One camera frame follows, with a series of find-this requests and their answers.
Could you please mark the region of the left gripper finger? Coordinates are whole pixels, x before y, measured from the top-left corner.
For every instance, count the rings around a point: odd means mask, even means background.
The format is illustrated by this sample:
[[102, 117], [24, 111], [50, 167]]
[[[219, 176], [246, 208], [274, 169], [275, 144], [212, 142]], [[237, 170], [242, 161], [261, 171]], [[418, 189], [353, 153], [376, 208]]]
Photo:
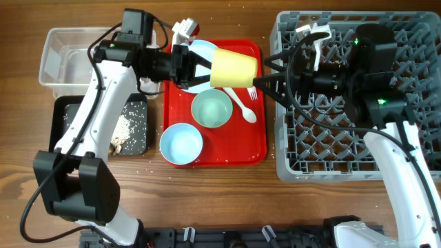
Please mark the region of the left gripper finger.
[[207, 59], [203, 58], [202, 56], [198, 55], [193, 51], [189, 52], [188, 57], [189, 57], [189, 64], [193, 67], [196, 67], [197, 65], [201, 65], [208, 69], [212, 68], [212, 63], [210, 61], [208, 61]]
[[202, 75], [202, 76], [196, 76], [196, 77], [194, 77], [193, 79], [191, 79], [191, 80], [189, 80], [187, 82], [187, 86], [188, 87], [194, 87], [194, 86], [206, 83], [208, 81], [210, 81], [210, 75], [209, 74]]

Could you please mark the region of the light blue plate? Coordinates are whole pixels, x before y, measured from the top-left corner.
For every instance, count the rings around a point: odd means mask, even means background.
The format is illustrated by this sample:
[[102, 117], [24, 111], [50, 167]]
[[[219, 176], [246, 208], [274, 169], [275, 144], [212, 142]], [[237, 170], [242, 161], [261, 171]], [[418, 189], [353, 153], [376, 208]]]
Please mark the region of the light blue plate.
[[[192, 42], [191, 45], [188, 45], [188, 47], [189, 47], [189, 51], [195, 52], [197, 55], [203, 57], [204, 59], [212, 63], [214, 59], [214, 51], [218, 46], [209, 41], [195, 40]], [[201, 65], [196, 66], [195, 76], [205, 76], [210, 74], [211, 74], [210, 69]], [[212, 86], [210, 85], [210, 81], [190, 87], [188, 90], [184, 90], [184, 92], [190, 94], [198, 94], [209, 89], [212, 89]]]

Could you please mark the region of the white plastic fork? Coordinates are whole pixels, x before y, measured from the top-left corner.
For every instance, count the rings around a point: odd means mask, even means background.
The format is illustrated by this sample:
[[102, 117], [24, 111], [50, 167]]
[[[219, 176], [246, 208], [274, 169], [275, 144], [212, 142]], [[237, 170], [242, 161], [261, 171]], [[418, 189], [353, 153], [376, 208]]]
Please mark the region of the white plastic fork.
[[255, 86], [248, 87], [247, 91], [251, 100], [255, 101], [258, 99], [257, 89]]

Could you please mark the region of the yellow cup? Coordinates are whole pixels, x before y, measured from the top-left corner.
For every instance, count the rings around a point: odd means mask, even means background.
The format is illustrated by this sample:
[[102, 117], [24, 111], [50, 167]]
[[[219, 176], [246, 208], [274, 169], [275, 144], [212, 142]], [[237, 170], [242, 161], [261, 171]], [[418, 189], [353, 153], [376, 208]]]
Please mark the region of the yellow cup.
[[212, 87], [252, 87], [257, 73], [256, 58], [221, 48], [214, 50], [210, 74]]

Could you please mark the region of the green bowl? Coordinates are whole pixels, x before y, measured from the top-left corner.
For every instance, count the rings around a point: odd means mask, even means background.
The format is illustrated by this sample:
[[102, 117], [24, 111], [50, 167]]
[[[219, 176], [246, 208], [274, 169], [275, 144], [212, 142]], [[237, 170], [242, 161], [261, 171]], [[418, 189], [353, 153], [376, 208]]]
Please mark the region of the green bowl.
[[191, 104], [193, 119], [201, 126], [217, 128], [232, 116], [231, 99], [221, 90], [209, 89], [198, 93]]

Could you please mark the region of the white plastic spoon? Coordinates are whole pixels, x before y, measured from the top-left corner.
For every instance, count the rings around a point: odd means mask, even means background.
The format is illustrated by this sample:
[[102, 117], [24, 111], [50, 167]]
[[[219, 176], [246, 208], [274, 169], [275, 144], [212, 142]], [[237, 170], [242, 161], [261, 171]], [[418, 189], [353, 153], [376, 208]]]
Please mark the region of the white plastic spoon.
[[255, 123], [257, 121], [257, 116], [255, 115], [255, 113], [243, 104], [243, 102], [240, 100], [240, 98], [232, 88], [224, 87], [223, 90], [230, 96], [232, 100], [236, 102], [242, 112], [243, 118], [247, 122]]

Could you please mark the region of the light blue bowl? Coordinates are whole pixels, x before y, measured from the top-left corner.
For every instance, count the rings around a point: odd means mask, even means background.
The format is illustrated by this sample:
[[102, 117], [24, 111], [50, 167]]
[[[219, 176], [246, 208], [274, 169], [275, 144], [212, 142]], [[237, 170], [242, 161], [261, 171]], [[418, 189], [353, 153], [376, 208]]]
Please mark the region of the light blue bowl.
[[159, 146], [167, 162], [174, 165], [187, 165], [201, 154], [203, 137], [193, 125], [176, 123], [163, 132]]

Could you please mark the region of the food scraps and rice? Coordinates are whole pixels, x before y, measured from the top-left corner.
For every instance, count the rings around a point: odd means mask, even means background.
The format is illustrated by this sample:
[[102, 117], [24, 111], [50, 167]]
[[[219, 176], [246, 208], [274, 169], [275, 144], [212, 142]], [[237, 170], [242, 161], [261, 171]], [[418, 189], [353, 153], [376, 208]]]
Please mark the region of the food scraps and rice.
[[[66, 103], [62, 110], [54, 117], [59, 124], [61, 133], [55, 136], [51, 133], [50, 149], [67, 132], [80, 107], [80, 103]], [[128, 101], [119, 116], [111, 138], [114, 148], [112, 156], [142, 156], [147, 151], [147, 103], [145, 101]]]

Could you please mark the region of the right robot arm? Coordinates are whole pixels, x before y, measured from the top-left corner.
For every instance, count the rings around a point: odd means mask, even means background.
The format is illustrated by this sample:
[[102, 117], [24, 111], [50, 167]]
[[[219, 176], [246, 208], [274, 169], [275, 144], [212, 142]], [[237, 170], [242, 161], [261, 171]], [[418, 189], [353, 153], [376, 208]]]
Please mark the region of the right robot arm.
[[392, 29], [365, 23], [346, 66], [320, 64], [327, 26], [300, 28], [297, 44], [265, 59], [273, 70], [254, 86], [284, 107], [300, 110], [311, 94], [340, 96], [378, 166], [396, 218], [398, 239], [390, 239], [352, 217], [328, 221], [334, 247], [439, 247], [440, 196], [424, 159], [413, 108], [404, 92], [391, 86], [398, 44]]

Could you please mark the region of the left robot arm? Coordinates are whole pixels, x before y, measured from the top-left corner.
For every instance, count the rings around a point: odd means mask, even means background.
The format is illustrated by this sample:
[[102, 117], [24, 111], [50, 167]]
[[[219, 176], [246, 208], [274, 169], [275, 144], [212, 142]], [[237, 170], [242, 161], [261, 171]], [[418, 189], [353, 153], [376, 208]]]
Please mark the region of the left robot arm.
[[175, 23], [163, 48], [153, 48], [158, 18], [149, 12], [125, 9], [122, 22], [110, 28], [87, 50], [93, 74], [78, 112], [54, 149], [40, 151], [33, 169], [45, 210], [89, 229], [108, 247], [146, 247], [143, 223], [120, 204], [120, 187], [107, 166], [108, 148], [120, 113], [141, 79], [171, 81], [180, 89], [205, 83], [198, 65], [211, 63], [189, 50], [199, 31], [193, 19]]

